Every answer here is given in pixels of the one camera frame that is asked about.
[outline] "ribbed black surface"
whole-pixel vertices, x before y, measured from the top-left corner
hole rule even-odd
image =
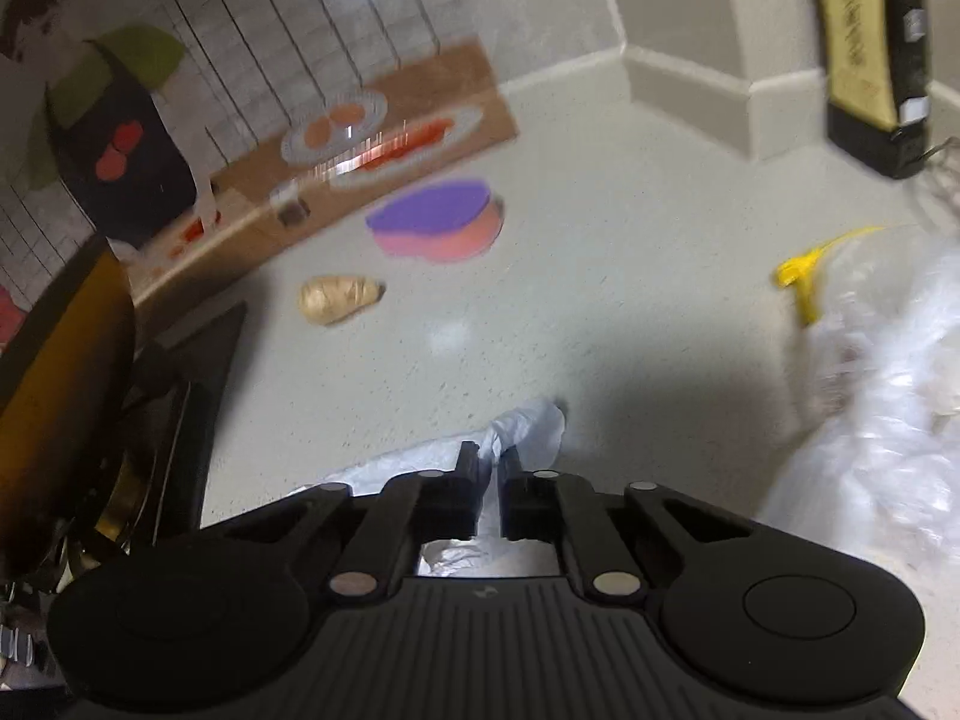
[[[256,658],[256,642],[239,658]],[[137,715],[79,704],[67,717]],[[306,655],[250,696],[179,717],[238,720],[910,720],[880,699],[786,712],[699,683],[632,611],[566,579],[406,580],[378,608],[339,611]]]

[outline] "speckled countertop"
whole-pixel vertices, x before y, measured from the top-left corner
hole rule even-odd
[[[520,138],[445,172],[483,177],[504,201],[486,255],[391,259],[354,215],[176,328],[250,305],[205,520],[541,394],[568,414],[562,469],[602,490],[656,479],[753,512],[798,430],[794,314],[772,269],[848,229],[926,215],[906,186],[829,146],[748,164],[628,99],[616,62],[511,90]],[[317,274],[366,274],[387,292],[313,327],[296,290]],[[904,697],[956,717],[960,570],[899,573],[930,627]]]

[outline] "beige root vegetable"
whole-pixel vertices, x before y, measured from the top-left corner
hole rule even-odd
[[[299,292],[299,309],[314,324],[335,324],[378,302],[383,285],[364,276],[316,276]]]

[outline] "backsplash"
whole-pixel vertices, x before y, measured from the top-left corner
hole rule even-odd
[[[604,0],[0,1],[0,286],[21,308],[90,233],[80,206],[113,203],[109,213],[122,215],[109,191],[124,182],[174,213],[262,138],[473,34],[500,80],[616,43]],[[155,132],[149,111],[126,112],[138,92],[160,114]],[[85,156],[85,133],[100,124],[107,146]],[[141,139],[168,140],[167,162],[138,167]],[[141,180],[163,165],[181,166],[185,180]],[[93,175],[107,184],[93,191]]]

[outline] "illustrated backsplash sticker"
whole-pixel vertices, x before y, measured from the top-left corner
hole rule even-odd
[[[0,2],[0,347],[91,225],[136,256],[260,140],[469,35],[460,0]]]

